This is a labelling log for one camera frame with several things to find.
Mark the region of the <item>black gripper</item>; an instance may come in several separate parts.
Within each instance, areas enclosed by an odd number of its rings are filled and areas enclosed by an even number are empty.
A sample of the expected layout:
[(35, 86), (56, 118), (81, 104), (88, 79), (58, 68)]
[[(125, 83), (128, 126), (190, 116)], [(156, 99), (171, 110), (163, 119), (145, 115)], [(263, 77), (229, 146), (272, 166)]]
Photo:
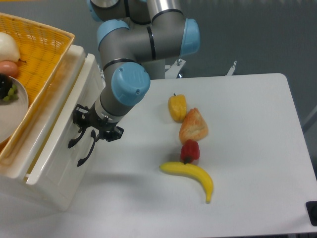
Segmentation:
[(72, 121), (79, 127), (79, 130), (84, 130), (89, 126), (97, 129), (99, 131), (98, 140), (112, 142), (119, 140), (124, 133), (124, 129), (116, 126), (116, 123), (109, 118), (99, 117), (94, 106), (88, 108), (77, 104), (72, 112)]

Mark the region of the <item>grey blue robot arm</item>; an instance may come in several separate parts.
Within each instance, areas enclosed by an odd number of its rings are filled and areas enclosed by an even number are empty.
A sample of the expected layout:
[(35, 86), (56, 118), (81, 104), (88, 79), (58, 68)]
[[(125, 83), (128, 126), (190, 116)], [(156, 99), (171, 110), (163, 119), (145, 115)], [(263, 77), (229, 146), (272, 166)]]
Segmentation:
[(94, 141), (120, 139), (121, 119), (150, 87), (142, 63), (196, 53), (200, 31), (184, 16), (177, 0), (90, 0), (91, 15), (101, 22), (98, 50), (106, 85), (90, 107), (77, 105), (73, 123), (82, 137), (92, 129)]

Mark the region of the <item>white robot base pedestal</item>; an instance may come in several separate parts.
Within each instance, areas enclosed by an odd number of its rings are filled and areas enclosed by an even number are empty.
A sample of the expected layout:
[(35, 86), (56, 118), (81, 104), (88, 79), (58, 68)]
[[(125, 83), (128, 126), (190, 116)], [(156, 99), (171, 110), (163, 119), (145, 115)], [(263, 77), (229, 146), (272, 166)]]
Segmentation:
[(165, 59), (141, 63), (151, 80), (165, 79)]

